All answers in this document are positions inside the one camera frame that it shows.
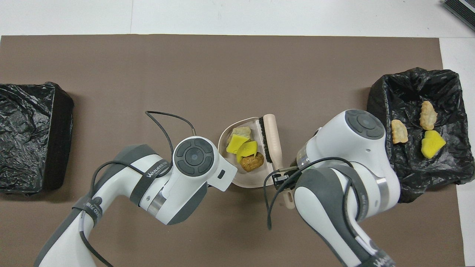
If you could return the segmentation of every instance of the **sponge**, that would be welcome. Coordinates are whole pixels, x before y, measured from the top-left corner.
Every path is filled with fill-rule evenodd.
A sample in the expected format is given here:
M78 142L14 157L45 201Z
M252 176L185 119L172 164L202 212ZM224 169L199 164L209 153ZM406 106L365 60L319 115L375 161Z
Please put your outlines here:
M242 158L248 157L250 155L256 155L257 153L257 142L250 141L242 144L241 147L237 150L236 159L238 163L241 163Z
M431 130L427 131L422 139L422 154L431 159L439 150L446 144L445 140L438 132Z
M248 137L233 134L231 136L231 141L229 142L228 147L226 148L226 152L236 154L238 149L244 144L245 142L249 141Z

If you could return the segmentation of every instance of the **black strap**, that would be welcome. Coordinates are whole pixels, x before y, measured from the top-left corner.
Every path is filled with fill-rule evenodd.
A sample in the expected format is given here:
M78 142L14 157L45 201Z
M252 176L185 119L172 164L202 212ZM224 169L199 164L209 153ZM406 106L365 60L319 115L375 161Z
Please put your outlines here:
M150 185L152 184L153 180L157 178L157 176L166 170L169 167L168 161L161 159L156 162L152 167L150 167L140 178L138 183L132 190L130 194L130 201L132 201L135 205L140 207L140 201L142 200L143 195L148 190Z
M71 209L84 210L87 214L89 214L89 216L91 216L94 226L102 218L102 208L100 203L88 196L81 197Z

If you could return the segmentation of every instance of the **white surface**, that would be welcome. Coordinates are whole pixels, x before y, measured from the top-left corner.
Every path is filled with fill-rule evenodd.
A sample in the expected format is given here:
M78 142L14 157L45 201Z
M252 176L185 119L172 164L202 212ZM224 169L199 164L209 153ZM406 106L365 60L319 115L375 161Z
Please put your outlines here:
M468 138L475 152L475 38L441 38L440 51L444 68L460 75L465 111L468 116ZM457 185L460 225L464 239L465 265L475 266L475 181Z
M0 35L130 33L131 0L0 0Z
M460 73L475 125L475 32L439 0L0 0L1 35L227 34L445 37L445 68ZM469 128L474 139L474 129ZM465 264L475 266L475 182L458 186Z
M475 37L438 0L135 0L131 33Z

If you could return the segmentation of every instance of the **fried snack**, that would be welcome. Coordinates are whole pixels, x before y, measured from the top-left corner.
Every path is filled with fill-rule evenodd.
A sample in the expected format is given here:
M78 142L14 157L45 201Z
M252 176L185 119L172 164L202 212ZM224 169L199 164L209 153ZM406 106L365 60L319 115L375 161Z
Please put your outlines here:
M422 102L419 121L422 129L427 131L434 129L434 123L437 121L437 113L429 101Z
M231 138L232 138L233 134L237 134L237 135L247 137L247 138L249 138L249 140L252 141L251 128L249 126L234 128L233 132L228 137L228 143L231 142Z
M262 164L264 164L264 156L260 152L257 152L255 156L251 155L249 157L244 157L241 160L241 167L247 172L259 168Z
M408 139L408 130L400 120L391 121L392 143L405 143Z

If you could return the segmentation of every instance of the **brown tabletop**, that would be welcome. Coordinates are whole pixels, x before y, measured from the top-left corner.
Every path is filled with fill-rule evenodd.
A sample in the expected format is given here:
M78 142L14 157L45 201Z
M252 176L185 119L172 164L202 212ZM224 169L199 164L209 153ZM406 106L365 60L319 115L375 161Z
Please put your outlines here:
M5 36L0 83L58 83L75 102L71 155L62 188L0 196L2 266L31 266L84 195L92 173L126 145L168 144L144 114L190 120L215 143L230 124L274 113L284 162L339 112L364 109L383 74L441 69L435 38L285 36ZM173 143L190 130L160 118ZM261 189L210 189L185 222L165 226L119 197L90 236L116 266L339 266L325 243L283 200L266 229ZM398 204L362 223L398 266L462 266L455 186Z

